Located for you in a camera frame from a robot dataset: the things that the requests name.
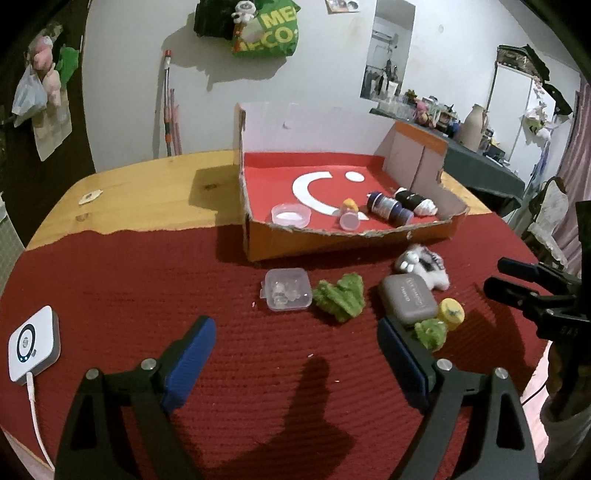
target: black cable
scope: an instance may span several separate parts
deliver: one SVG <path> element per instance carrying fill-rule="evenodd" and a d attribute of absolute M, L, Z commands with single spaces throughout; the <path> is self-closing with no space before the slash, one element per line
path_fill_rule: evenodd
<path fill-rule="evenodd" d="M 541 391 L 544 389 L 544 387 L 546 386 L 546 383 L 547 383 L 547 380 L 546 380 L 546 382 L 544 382 L 544 385 L 542 385 L 542 386 L 541 386 L 541 387 L 540 387 L 540 388 L 537 390 L 537 392 L 536 392 L 536 393 L 534 393 L 533 395 L 530 395 L 530 396 L 529 396 L 529 398 L 528 398 L 528 399 L 527 399 L 525 402 L 523 402 L 523 403 L 521 404 L 521 406 L 523 407 L 523 406 L 524 406 L 526 403 L 528 403 L 528 402 L 529 402 L 529 401 L 530 401 L 532 398 L 534 398 L 534 397 L 535 397 L 535 396 L 536 396 L 538 393 L 540 393 L 540 392 L 541 392 Z"/>

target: blue gripper pad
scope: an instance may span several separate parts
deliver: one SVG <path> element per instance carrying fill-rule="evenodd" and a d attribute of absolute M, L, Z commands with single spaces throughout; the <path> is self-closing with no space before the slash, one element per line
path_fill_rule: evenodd
<path fill-rule="evenodd" d="M 378 322 L 378 345 L 411 407 L 424 413 L 429 407 L 428 378 L 387 318 Z"/>
<path fill-rule="evenodd" d="M 184 405 L 197 381 L 209 354 L 216 343 L 216 323 L 212 318 L 198 320 L 192 330 L 183 338 L 186 347 L 180 354 L 174 368 L 164 379 L 164 396 L 161 402 L 164 411 L 170 415 Z"/>

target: cardboard box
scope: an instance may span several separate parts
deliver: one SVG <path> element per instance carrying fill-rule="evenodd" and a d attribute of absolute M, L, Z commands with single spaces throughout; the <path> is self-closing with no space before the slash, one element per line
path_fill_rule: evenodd
<path fill-rule="evenodd" d="M 450 238 L 468 207 L 441 186 L 447 142 L 414 125 L 369 113 L 275 103 L 239 105 L 244 248 L 250 261 L 312 252 Z M 367 194 L 402 186 L 432 199 L 437 217 L 393 228 L 365 209 Z M 339 228 L 352 198 L 361 227 Z M 279 203 L 312 210 L 308 227 L 271 222 Z"/>

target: white square device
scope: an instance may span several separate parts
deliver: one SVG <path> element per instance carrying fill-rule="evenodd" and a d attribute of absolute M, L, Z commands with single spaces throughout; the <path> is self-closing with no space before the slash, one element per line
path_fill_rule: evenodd
<path fill-rule="evenodd" d="M 8 373 L 18 385 L 27 382 L 27 372 L 37 375 L 60 356 L 57 315 L 45 306 L 17 328 L 8 339 Z"/>

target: black circle logo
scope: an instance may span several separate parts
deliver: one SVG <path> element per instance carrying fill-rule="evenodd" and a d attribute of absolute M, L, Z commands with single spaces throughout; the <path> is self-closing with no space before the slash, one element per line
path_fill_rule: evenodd
<path fill-rule="evenodd" d="M 35 347 L 35 327 L 27 323 L 18 335 L 17 340 L 17 357 L 22 363 L 29 360 Z"/>

